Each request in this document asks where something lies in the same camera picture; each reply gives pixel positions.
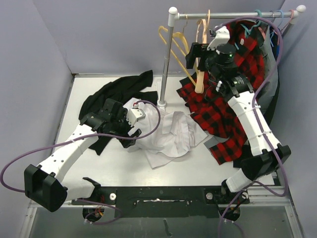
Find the white shirt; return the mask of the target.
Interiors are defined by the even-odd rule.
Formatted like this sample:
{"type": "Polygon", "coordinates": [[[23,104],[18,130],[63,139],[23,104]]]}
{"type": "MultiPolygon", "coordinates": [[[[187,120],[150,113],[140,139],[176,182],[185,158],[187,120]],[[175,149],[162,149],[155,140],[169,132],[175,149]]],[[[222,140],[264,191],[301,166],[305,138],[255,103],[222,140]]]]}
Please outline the white shirt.
{"type": "Polygon", "coordinates": [[[165,166],[172,160],[184,156],[208,136],[184,112],[159,112],[158,128],[151,135],[136,140],[135,145],[126,149],[129,153],[142,150],[152,169],[165,166]]]}

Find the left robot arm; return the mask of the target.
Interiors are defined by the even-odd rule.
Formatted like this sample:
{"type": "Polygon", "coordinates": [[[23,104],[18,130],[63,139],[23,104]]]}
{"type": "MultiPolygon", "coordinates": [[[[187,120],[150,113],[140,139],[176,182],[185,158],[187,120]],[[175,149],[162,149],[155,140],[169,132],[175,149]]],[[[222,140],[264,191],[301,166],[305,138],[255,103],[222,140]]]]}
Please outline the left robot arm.
{"type": "Polygon", "coordinates": [[[145,119],[146,114],[138,106],[131,109],[113,99],[107,99],[97,113],[88,113],[68,138],[68,144],[37,166],[29,165],[24,171],[25,194],[50,212],[58,210],[65,201],[84,198],[94,204],[100,200],[99,183],[89,177],[81,182],[64,182],[64,177],[81,155],[100,138],[101,134],[119,136],[124,148],[135,143],[141,130],[132,135],[128,132],[134,124],[145,119]]]}

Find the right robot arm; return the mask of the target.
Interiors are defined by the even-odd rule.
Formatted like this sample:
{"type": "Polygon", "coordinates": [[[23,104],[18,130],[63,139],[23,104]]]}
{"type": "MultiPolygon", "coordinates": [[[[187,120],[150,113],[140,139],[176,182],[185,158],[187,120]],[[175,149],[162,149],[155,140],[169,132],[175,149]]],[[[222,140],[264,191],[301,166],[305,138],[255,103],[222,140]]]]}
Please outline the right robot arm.
{"type": "Polygon", "coordinates": [[[290,156],[289,146],[281,145],[266,123],[256,102],[254,89],[246,75],[234,62],[236,48],[231,44],[192,43],[186,59],[186,67],[193,68],[200,59],[198,70],[208,72],[216,82],[216,92],[236,114],[249,142],[251,155],[240,163],[240,169],[222,183],[220,196],[227,203],[238,197],[238,192],[276,171],[290,156]]]}

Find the beige plastic hanger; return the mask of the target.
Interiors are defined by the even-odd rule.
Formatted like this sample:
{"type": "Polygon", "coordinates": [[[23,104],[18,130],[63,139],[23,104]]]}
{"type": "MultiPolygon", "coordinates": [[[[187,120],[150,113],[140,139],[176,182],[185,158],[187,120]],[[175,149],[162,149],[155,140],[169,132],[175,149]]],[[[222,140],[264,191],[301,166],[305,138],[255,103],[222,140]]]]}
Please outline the beige plastic hanger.
{"type": "MultiPolygon", "coordinates": [[[[200,27],[202,26],[202,43],[207,43],[207,30],[210,23],[210,13],[211,11],[208,10],[208,13],[206,15],[206,19],[200,19],[197,21],[197,30],[196,30],[196,43],[198,43],[199,35],[200,35],[200,27]]],[[[195,92],[198,94],[202,94],[204,92],[204,75],[205,73],[201,71],[202,67],[202,59],[198,61],[196,59],[196,73],[197,73],[197,80],[196,80],[196,86],[195,86],[195,92]]]]}

